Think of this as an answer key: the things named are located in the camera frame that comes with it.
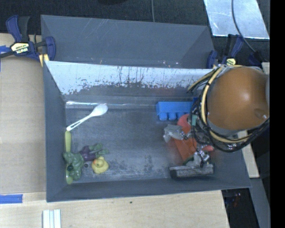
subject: wire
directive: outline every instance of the wire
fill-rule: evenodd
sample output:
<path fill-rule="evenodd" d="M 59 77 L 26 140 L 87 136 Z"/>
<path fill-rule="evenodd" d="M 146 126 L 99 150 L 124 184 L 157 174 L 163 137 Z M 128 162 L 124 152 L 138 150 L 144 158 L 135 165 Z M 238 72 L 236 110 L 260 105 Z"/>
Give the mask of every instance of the wire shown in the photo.
<path fill-rule="evenodd" d="M 239 33 L 239 35 L 242 37 L 243 41 L 245 42 L 245 44 L 250 48 L 250 50 L 252 50 L 254 53 L 256 52 L 256 50 L 254 50 L 251 45 L 247 42 L 247 40 L 243 37 L 243 34 L 241 33 L 239 27 L 238 27 L 238 24 L 237 24 L 237 21 L 236 21 L 236 18 L 235 18 L 235 15 L 234 15 L 234 0 L 231 0 L 231 11 L 232 11 L 232 18 L 233 18 L 233 22 L 237 28 L 237 31 Z"/>
<path fill-rule="evenodd" d="M 153 22 L 155 22 L 153 0 L 151 0 L 151 8 L 152 8 L 152 19 L 153 19 Z"/>

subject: blue lego brick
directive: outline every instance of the blue lego brick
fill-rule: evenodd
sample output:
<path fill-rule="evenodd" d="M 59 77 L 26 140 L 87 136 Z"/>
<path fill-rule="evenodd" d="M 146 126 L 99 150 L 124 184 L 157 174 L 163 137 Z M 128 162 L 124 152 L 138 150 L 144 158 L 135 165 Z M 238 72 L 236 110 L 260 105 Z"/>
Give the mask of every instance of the blue lego brick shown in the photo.
<path fill-rule="evenodd" d="M 161 121 L 175 121 L 181 116 L 188 114 L 192 107 L 193 101 L 159 101 L 156 105 L 156 113 Z"/>

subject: gray bin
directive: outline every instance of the gray bin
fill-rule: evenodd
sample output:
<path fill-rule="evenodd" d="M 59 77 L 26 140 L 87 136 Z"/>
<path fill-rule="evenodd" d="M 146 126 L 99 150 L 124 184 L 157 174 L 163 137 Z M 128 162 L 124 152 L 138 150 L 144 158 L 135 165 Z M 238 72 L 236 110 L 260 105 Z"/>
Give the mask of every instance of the gray bin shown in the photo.
<path fill-rule="evenodd" d="M 241 151 L 211 153 L 213 175 L 169 176 L 169 167 L 180 158 L 175 146 L 164 141 L 163 129 L 176 121 L 159 121 L 155 104 L 192 100 L 187 86 L 208 72 L 205 64 L 213 49 L 207 27 L 56 16 L 42 16 L 42 25 L 42 36 L 53 36 L 57 44 L 55 61 L 43 68 L 48 202 L 250 187 Z M 110 51 L 104 50 L 108 45 Z M 129 76 L 140 69 L 143 74 Z M 121 79 L 126 74 L 119 83 L 95 80 L 95 74 L 114 78 L 114 70 Z M 153 80 L 148 70 L 155 72 Z M 81 179 L 69 185 L 62 158 L 64 132 L 97 104 L 108 104 L 108 112 L 71 131 L 72 151 L 102 143 L 110 151 L 104 156 L 109 170 L 95 174 L 89 164 Z"/>

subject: orange toy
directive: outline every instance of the orange toy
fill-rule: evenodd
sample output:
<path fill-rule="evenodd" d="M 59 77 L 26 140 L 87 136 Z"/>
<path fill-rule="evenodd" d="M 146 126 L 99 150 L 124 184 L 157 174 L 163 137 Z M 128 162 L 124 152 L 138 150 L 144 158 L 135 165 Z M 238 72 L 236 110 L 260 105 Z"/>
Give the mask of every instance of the orange toy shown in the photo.
<path fill-rule="evenodd" d="M 189 114 L 185 114 L 181 116 L 177 122 L 178 126 L 182 127 L 182 130 L 185 134 L 189 133 L 191 131 L 191 126 L 189 125 L 187 119 L 188 119 Z M 195 138 L 191 137 L 188 139 L 183 139 L 183 140 L 178 140 L 178 139 L 173 139 L 176 143 L 177 149 L 181 155 L 181 158 L 183 161 L 187 160 L 190 158 L 195 152 L 198 143 L 196 142 Z M 214 150 L 211 145 L 207 145 L 203 148 L 204 151 L 212 151 Z"/>

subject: yellow toy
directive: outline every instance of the yellow toy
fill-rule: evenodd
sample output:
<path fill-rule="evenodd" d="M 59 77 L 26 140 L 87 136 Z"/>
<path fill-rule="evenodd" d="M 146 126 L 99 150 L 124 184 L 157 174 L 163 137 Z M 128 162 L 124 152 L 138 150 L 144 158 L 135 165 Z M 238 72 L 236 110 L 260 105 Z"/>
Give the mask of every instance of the yellow toy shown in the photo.
<path fill-rule="evenodd" d="M 105 172 L 109 168 L 108 162 L 105 161 L 103 156 L 93 160 L 92 169 L 96 174 Z"/>

